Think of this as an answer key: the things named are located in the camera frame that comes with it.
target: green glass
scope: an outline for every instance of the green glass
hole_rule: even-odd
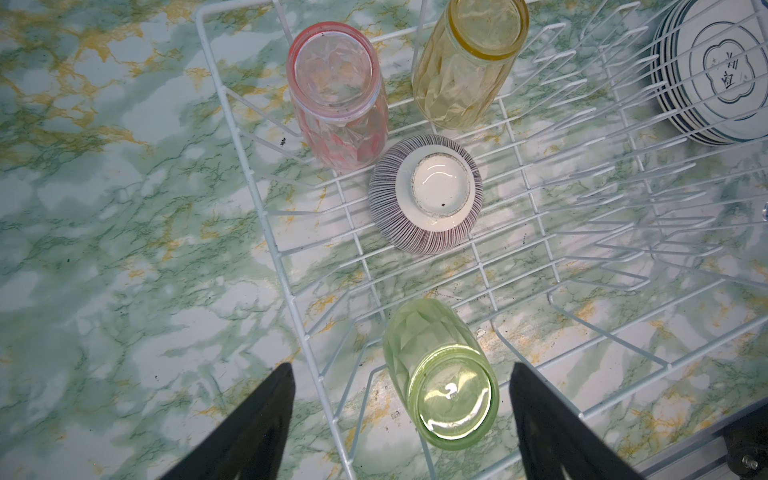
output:
[[[384,358],[395,390],[429,443],[466,449],[493,425],[498,382],[450,306],[420,299],[401,307],[384,334]]]

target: red rim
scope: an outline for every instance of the red rim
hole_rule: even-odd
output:
[[[325,105],[317,104],[315,101],[312,101],[309,97],[307,97],[299,89],[299,85],[296,83],[296,57],[298,56],[299,51],[311,38],[327,31],[338,31],[354,38],[360,43],[360,45],[362,45],[371,60],[372,81],[368,86],[365,94],[361,95],[357,102],[343,109],[329,108]],[[368,38],[366,38],[365,35],[360,33],[360,30],[339,22],[317,23],[299,33],[296,39],[293,40],[293,43],[290,46],[290,50],[288,51],[286,73],[288,77],[288,88],[290,90],[291,98],[304,110],[307,110],[318,118],[328,121],[350,121],[360,117],[373,106],[373,104],[376,102],[376,96],[379,93],[379,89],[381,89],[381,71],[379,70],[379,58],[376,56],[376,50],[373,49],[373,45],[371,45],[371,42],[368,40]]]

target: pink glass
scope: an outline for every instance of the pink glass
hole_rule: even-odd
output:
[[[357,29],[323,22],[302,31],[288,51],[293,110],[312,152],[350,172],[376,161],[389,111],[379,59]]]

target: black object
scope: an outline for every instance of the black object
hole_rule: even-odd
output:
[[[741,480],[768,478],[768,407],[729,425],[723,440],[728,468]]]
[[[163,480],[276,478],[295,393],[293,369],[283,363]]]
[[[509,383],[528,480],[641,480],[526,365]]]

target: stack of plates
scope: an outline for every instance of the stack of plates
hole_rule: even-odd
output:
[[[670,120],[695,141],[768,135],[768,55],[754,14],[750,0],[682,0],[656,32],[652,78],[668,86],[659,103],[680,110]]]

